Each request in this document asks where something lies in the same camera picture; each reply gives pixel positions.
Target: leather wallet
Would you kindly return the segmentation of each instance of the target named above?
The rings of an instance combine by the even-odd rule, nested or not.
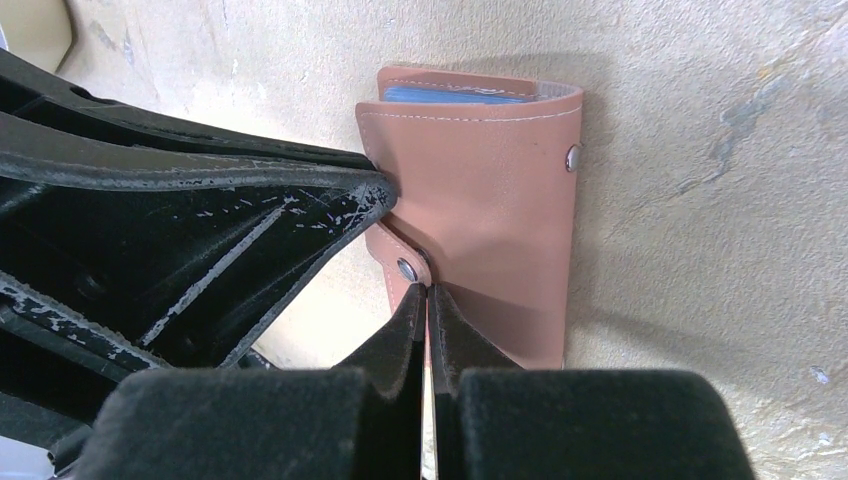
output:
[[[410,283],[444,284],[518,364],[561,368],[583,91],[406,67],[382,69],[378,86],[356,117],[400,195],[365,234],[392,310]]]

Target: metal snap fastener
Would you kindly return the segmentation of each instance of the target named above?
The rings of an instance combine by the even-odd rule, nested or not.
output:
[[[424,251],[423,248],[416,248],[415,251],[418,252],[418,255],[421,255],[421,258],[424,259],[424,263],[430,265],[430,256],[427,255],[427,252]]]
[[[566,171],[573,172],[577,170],[577,164],[580,163],[580,145],[574,145],[568,150],[565,156]]]
[[[415,273],[415,269],[412,268],[412,265],[410,265],[405,259],[398,259],[398,269],[400,269],[400,274],[403,275],[403,278],[410,282],[418,281],[418,274]]]

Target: textured wall surface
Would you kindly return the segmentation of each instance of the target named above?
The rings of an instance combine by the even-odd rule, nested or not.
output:
[[[345,149],[383,65],[584,87],[568,364],[698,371],[761,478],[848,478],[848,2],[70,4],[95,95]],[[263,348],[330,365],[382,289],[357,243]]]

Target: card holder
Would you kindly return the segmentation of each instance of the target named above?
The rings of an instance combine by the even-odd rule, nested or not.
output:
[[[583,92],[565,84],[387,67],[356,107],[365,153],[399,190],[366,231],[392,309],[445,284],[526,368],[561,368]]]

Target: beige wall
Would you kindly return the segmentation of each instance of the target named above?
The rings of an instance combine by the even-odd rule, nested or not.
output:
[[[568,364],[701,372],[762,478],[848,478],[844,0],[70,3],[95,95],[333,147],[386,64],[583,86]],[[356,244],[266,351],[332,364],[385,303]]]

